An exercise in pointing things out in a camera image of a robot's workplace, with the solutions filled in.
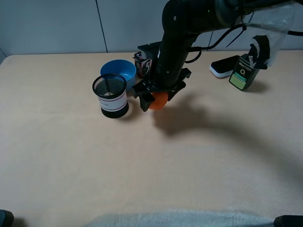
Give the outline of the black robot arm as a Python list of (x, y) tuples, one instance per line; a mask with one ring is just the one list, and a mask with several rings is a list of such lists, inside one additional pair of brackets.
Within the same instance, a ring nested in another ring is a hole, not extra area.
[(140, 107), (146, 112), (155, 101), (154, 93), (166, 92), (171, 100), (186, 84), (191, 71), (183, 68), (190, 52), (201, 53), (207, 47), (193, 47), (199, 35), (226, 29), (214, 45), (218, 45), (231, 31), (245, 28), (245, 15), (261, 9), (286, 4), (285, 0), (170, 0), (162, 12), (164, 35), (162, 41), (141, 45), (151, 60), (149, 75), (132, 87)]

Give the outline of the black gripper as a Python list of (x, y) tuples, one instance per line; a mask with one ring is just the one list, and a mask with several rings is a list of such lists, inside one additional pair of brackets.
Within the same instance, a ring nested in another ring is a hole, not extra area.
[(156, 83), (155, 80), (149, 78), (142, 79), (139, 83), (132, 86), (131, 94), (134, 98), (139, 97), (140, 107), (146, 112), (150, 105), (155, 101), (151, 93), (167, 92), (168, 101), (170, 101), (180, 90), (186, 87), (185, 79), (191, 76), (191, 71), (188, 68), (181, 70), (177, 82), (172, 87), (163, 87)]

